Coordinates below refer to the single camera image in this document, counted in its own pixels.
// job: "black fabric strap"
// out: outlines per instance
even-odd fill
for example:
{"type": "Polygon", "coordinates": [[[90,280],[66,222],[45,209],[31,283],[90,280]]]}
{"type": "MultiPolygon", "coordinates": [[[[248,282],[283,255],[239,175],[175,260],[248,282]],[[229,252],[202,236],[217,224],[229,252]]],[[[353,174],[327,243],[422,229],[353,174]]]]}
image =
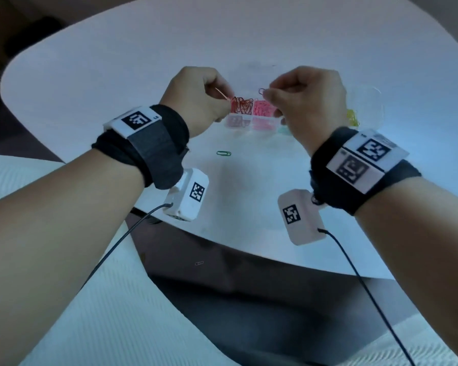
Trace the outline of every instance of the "black fabric strap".
{"type": "MultiPolygon", "coordinates": [[[[156,168],[158,169],[159,167],[159,169],[161,170],[160,172],[157,172],[157,174],[161,175],[161,173],[163,172],[163,167],[165,167],[165,165],[170,165],[172,163],[179,164],[181,166],[181,160],[187,152],[187,144],[189,141],[189,129],[187,127],[187,124],[184,122],[183,118],[175,110],[161,104],[153,105],[151,106],[151,109],[153,109],[155,112],[161,115],[163,119],[159,123],[153,123],[149,127],[152,127],[154,125],[164,125],[165,131],[167,132],[169,137],[163,136],[162,139],[149,139],[149,141],[151,142],[171,140],[172,146],[174,146],[175,152],[179,157],[178,159],[176,159],[177,162],[174,161],[175,159],[166,159],[166,157],[160,159],[157,158],[154,153],[144,154],[145,151],[141,149],[141,153],[143,153],[144,156],[146,156],[147,159],[149,159],[148,163],[157,162],[156,168]]],[[[134,134],[140,136],[138,139],[136,139],[136,143],[142,143],[144,139],[144,137],[142,137],[142,133],[143,131],[139,131],[134,134]]],[[[92,144],[92,148],[101,151],[105,155],[113,159],[116,159],[121,163],[138,167],[144,177],[145,187],[148,187],[150,184],[153,183],[153,177],[148,168],[148,163],[145,161],[145,159],[140,154],[138,149],[136,149],[129,140],[124,139],[115,131],[108,130],[100,136],[98,136],[97,141],[94,144],[92,144]]],[[[160,183],[161,186],[166,186],[163,185],[163,179],[160,180],[160,183]]]]}
{"type": "Polygon", "coordinates": [[[312,156],[310,170],[311,187],[316,199],[331,207],[344,209],[352,216],[368,199],[385,188],[403,179],[421,176],[421,173],[408,161],[401,160],[366,194],[356,190],[326,166],[344,143],[357,132],[347,127],[336,129],[312,156]]]}

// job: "black cable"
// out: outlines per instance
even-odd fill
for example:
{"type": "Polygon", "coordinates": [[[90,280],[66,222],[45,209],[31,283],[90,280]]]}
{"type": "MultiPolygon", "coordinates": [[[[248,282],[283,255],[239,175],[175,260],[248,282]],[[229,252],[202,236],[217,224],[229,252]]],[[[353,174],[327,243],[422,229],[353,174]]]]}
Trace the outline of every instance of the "black cable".
{"type": "Polygon", "coordinates": [[[404,347],[404,344],[402,344],[402,342],[400,341],[400,339],[398,338],[397,334],[395,333],[394,329],[392,328],[392,326],[390,325],[390,322],[387,320],[387,318],[385,317],[385,314],[383,313],[383,311],[381,310],[379,304],[376,302],[375,298],[373,297],[372,293],[370,292],[370,289],[368,289],[368,287],[366,286],[366,283],[365,281],[363,280],[363,278],[360,276],[360,274],[358,273],[358,270],[356,269],[356,267],[354,266],[353,262],[351,262],[351,259],[349,258],[348,254],[346,253],[346,251],[344,250],[343,246],[341,245],[341,243],[339,241],[337,241],[336,237],[331,234],[329,231],[327,230],[324,230],[322,228],[318,228],[318,231],[320,233],[323,233],[323,234],[326,234],[326,235],[329,235],[336,243],[337,245],[340,247],[341,251],[343,252],[344,256],[346,257],[346,259],[348,260],[349,264],[351,265],[351,268],[353,269],[354,273],[356,274],[356,277],[358,278],[360,284],[363,286],[363,289],[365,289],[366,293],[368,294],[368,296],[370,297],[370,299],[372,300],[373,302],[373,305],[375,306],[375,308],[377,309],[380,317],[382,318],[383,322],[385,322],[385,325],[387,326],[387,328],[390,330],[390,332],[392,333],[392,336],[394,337],[395,341],[397,342],[397,344],[400,346],[400,348],[402,349],[405,357],[408,359],[409,363],[412,365],[412,366],[416,366],[416,364],[414,363],[414,360],[412,359],[411,355],[409,354],[409,352],[405,349],[404,347]]]}
{"type": "Polygon", "coordinates": [[[162,204],[162,205],[159,205],[157,206],[156,208],[154,208],[152,211],[150,211],[149,213],[147,213],[147,215],[145,215],[144,217],[142,217],[139,221],[137,221],[133,227],[131,227],[124,235],[122,235],[122,237],[117,240],[117,242],[114,244],[113,247],[110,248],[110,250],[107,252],[107,254],[105,254],[103,256],[103,258],[100,260],[100,262],[98,262],[98,264],[95,266],[95,268],[92,270],[92,272],[90,273],[90,275],[88,275],[88,278],[86,279],[85,283],[81,286],[80,290],[83,289],[83,287],[85,286],[86,283],[88,283],[88,280],[91,279],[91,277],[93,276],[93,274],[95,272],[97,272],[97,270],[100,268],[100,266],[102,265],[102,263],[105,262],[105,260],[108,258],[108,256],[110,256],[110,254],[114,251],[115,248],[117,248],[117,246],[122,242],[122,240],[124,240],[126,238],[127,235],[129,235],[131,232],[134,231],[134,229],[139,226],[139,224],[144,221],[146,218],[148,218],[152,213],[156,212],[158,209],[160,208],[163,208],[163,207],[167,207],[167,208],[170,208],[171,206],[173,205],[173,203],[171,204],[162,204]]]}

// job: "clear plastic container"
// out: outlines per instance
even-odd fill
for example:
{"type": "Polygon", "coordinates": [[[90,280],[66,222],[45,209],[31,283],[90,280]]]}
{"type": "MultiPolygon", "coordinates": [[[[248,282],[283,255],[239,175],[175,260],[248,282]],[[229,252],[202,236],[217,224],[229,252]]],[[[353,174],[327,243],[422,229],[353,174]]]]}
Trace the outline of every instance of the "clear plastic container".
{"type": "Polygon", "coordinates": [[[354,86],[347,89],[346,105],[350,126],[360,131],[378,130],[383,126],[381,92],[373,86],[354,86]]]}

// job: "tabletop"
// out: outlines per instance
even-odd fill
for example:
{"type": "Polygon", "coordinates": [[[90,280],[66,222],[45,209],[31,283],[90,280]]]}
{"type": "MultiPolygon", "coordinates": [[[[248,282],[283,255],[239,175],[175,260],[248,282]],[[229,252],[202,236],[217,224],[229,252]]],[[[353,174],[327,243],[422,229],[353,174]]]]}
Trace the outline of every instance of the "tabletop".
{"type": "MultiPolygon", "coordinates": [[[[137,0],[27,49],[7,67],[0,91],[39,141],[71,161],[103,123],[157,103],[185,65],[216,67],[238,94],[302,64],[339,70],[347,87],[377,87],[381,132],[458,195],[458,44],[407,0],[137,0]]],[[[157,218],[244,252],[353,274],[329,238],[305,246],[288,239],[277,198],[310,188],[309,158],[292,137],[216,123],[189,148],[183,165],[210,180],[200,215],[157,218]]],[[[136,206],[148,211],[165,194],[151,186],[136,206]]],[[[393,278],[351,216],[331,208],[321,215],[361,275],[393,278]]]]}

